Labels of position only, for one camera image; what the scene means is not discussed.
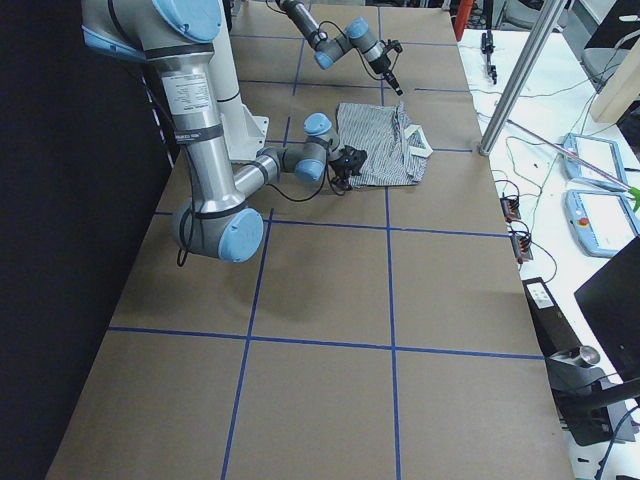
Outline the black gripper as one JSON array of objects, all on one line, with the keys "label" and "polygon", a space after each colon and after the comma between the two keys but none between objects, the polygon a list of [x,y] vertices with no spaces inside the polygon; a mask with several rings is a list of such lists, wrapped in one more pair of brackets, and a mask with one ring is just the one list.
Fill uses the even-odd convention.
[{"label": "black gripper", "polygon": [[352,176],[360,176],[361,168],[367,160],[367,152],[345,145],[339,150],[338,157],[330,162],[334,172],[331,179],[333,191],[336,195],[344,195],[351,190],[349,179]]},{"label": "black gripper", "polygon": [[403,90],[392,72],[392,63],[386,53],[374,60],[374,73],[381,76],[397,95],[403,94]]}]

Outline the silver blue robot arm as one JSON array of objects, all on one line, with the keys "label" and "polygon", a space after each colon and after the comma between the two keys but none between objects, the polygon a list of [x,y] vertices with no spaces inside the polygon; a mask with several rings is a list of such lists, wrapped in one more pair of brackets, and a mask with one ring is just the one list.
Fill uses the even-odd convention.
[{"label": "silver blue robot arm", "polygon": [[403,52],[398,40],[380,40],[363,17],[356,18],[344,29],[331,23],[339,34],[330,38],[322,28],[322,22],[318,23],[314,19],[302,1],[276,1],[276,5],[294,23],[313,49],[315,61],[321,69],[331,68],[347,53],[355,50],[362,62],[371,68],[374,80],[384,80],[398,96],[403,94],[393,73],[396,60],[389,59],[391,51],[396,53],[396,58]]},{"label": "silver blue robot arm", "polygon": [[153,67],[168,101],[167,120],[186,154],[191,197],[172,216],[177,261],[187,254],[244,262],[258,250],[261,215],[248,198],[282,173],[302,181],[346,190],[367,159],[346,145],[332,121],[314,113],[304,122],[302,148],[263,148],[240,169],[232,167],[226,139],[230,123],[216,98],[214,69],[233,57],[215,46],[227,34],[219,1],[85,1],[82,30],[86,45],[104,55]]}]

